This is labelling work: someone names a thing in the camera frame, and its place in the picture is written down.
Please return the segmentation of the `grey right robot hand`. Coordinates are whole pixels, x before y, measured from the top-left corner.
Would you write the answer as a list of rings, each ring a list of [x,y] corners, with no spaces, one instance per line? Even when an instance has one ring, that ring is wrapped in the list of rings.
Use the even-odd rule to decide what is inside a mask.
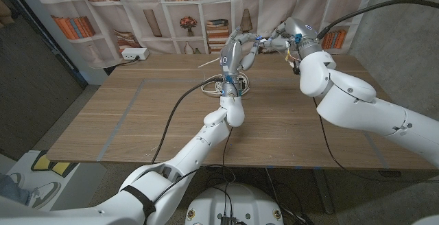
[[[299,55],[304,58],[314,52],[322,51],[317,35],[310,25],[289,17],[272,32],[267,40],[261,40],[260,46],[278,51],[287,49],[298,51]]]

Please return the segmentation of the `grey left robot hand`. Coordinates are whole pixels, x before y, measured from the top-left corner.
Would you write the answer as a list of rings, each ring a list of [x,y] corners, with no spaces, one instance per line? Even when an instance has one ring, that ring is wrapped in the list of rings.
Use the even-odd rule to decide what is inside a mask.
[[[223,75],[238,75],[239,70],[247,71],[254,63],[255,56],[259,49],[261,36],[253,33],[239,34],[240,27],[232,31],[221,50],[220,65]],[[248,41],[254,42],[249,54],[241,57],[242,45]]]

